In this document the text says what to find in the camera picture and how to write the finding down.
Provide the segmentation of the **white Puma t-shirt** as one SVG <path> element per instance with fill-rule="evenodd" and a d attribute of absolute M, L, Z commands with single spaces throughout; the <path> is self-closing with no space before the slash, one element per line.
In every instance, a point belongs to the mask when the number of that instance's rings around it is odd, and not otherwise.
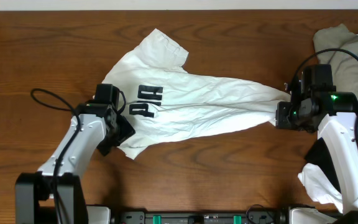
<path fill-rule="evenodd" d="M 124 92 L 135 134 L 120 145 L 135 159 L 163 142 L 241 131 L 275 122 L 289 94 L 249 80 L 190 74 L 188 51 L 158 29 L 126 53 L 103 82 Z"/>

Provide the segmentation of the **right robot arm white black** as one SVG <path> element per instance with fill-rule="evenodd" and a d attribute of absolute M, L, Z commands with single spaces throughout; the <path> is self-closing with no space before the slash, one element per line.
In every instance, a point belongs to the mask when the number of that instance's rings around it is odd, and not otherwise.
<path fill-rule="evenodd" d="M 358 223 L 358 100 L 353 93 L 314 91 L 279 102 L 276 127 L 317 133 L 328 151 L 343 202 L 337 223 Z"/>

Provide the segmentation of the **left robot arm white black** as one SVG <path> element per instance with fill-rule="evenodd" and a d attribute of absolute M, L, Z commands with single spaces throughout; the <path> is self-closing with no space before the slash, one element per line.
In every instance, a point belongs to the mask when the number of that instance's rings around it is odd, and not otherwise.
<path fill-rule="evenodd" d="M 111 223 L 110 208 L 86 204 L 81 178 L 95 150 L 105 156 L 135 133 L 116 106 L 90 100 L 73 109 L 55 152 L 36 172 L 18 176 L 16 223 Z"/>

